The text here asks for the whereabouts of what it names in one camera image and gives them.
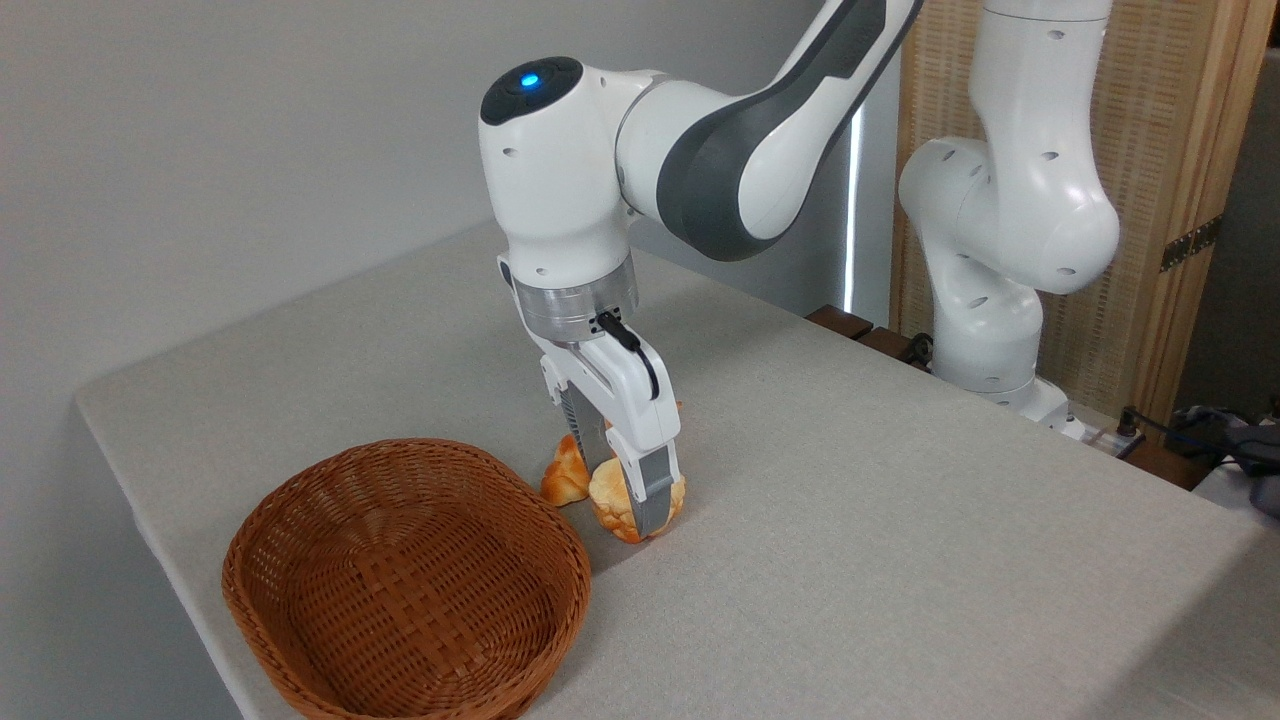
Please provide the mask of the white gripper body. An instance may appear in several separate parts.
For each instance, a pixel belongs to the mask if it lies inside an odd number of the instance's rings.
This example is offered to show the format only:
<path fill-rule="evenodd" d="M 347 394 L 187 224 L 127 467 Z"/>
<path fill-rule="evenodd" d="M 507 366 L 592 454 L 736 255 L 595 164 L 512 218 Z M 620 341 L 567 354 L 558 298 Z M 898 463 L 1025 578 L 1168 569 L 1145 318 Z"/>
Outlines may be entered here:
<path fill-rule="evenodd" d="M 681 424 L 669 374 L 646 341 L 636 354 L 611 336 L 559 343 L 532 331 L 527 334 L 543 352 L 545 383 L 577 386 L 605 418 L 607 430 L 620 428 L 640 450 L 676 439 Z"/>

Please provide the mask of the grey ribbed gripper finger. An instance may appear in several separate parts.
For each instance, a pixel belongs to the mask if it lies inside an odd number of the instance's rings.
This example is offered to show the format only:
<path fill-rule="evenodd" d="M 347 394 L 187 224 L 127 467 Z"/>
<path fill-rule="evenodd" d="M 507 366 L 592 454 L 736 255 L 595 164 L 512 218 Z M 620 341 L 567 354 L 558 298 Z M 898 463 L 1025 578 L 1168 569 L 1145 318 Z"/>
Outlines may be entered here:
<path fill-rule="evenodd" d="M 590 398 L 573 383 L 548 380 L 548 392 L 561 407 L 579 454 L 589 471 L 607 461 L 605 418 Z"/>
<path fill-rule="evenodd" d="M 623 470 L 630 509 L 639 537 L 659 532 L 669 520 L 673 487 L 680 479 L 675 441 L 657 448 L 635 448 L 620 428 L 605 432 Z"/>

